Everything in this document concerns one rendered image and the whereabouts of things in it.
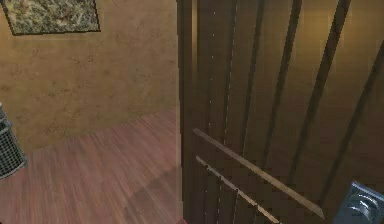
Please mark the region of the framed speckled wall picture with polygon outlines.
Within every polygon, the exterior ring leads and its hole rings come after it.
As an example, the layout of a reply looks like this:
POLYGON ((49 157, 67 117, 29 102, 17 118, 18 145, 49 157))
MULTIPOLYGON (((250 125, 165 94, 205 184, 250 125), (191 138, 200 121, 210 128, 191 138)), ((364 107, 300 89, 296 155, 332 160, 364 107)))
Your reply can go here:
POLYGON ((100 32, 96 0, 0 0, 13 36, 100 32))

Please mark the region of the black mesh waste bin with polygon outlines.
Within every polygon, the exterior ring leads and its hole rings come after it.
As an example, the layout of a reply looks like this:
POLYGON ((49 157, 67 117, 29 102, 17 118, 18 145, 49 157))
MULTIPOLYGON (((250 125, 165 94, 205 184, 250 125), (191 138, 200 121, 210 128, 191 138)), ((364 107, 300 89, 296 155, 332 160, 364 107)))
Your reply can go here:
POLYGON ((12 123, 0 102, 0 179, 11 176, 27 164, 27 157, 12 131, 12 123))

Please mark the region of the dark brown wooden door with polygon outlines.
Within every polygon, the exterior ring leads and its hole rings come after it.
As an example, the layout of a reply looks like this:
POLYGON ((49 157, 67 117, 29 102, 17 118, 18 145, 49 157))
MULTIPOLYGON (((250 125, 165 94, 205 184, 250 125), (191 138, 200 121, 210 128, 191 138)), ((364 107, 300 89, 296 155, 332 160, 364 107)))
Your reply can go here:
POLYGON ((384 194, 384 0, 176 0, 185 224, 332 224, 384 194))

